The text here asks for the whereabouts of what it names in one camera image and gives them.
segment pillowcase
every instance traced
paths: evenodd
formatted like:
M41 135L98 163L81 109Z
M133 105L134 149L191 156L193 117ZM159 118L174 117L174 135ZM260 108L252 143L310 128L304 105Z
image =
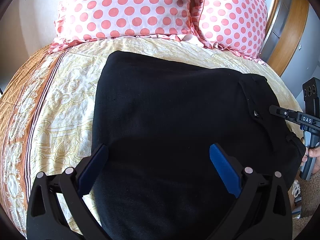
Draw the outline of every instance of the pillowcase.
M265 0L195 0L195 5L191 20L205 47L257 59L266 31Z
M191 33L189 16L189 0L63 0L51 52L120 36L181 40Z

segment paisley pattern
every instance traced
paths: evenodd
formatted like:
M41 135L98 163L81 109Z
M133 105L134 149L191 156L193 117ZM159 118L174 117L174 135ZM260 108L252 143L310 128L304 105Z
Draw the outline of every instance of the paisley pattern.
M281 107L300 110L271 67L236 57L231 52L207 50L189 42L123 37L82 43L64 55L53 53L52 58L47 56L40 64L43 67L35 67L20 91L14 113L10 113L11 123L2 152L0 189L5 190L0 191L0 203L2 206L5 203L4 208L22 233L26 231L27 198L36 174L39 171L47 175L60 173L90 155L97 83L108 55L116 50L206 68L224 67L260 74L268 79ZM2 104L5 104L3 97L0 98L0 110ZM298 125L290 124L290 128L302 136ZM59 194L58 198L70 227L80 233L63 196ZM94 195L84 196L84 201L99 221Z

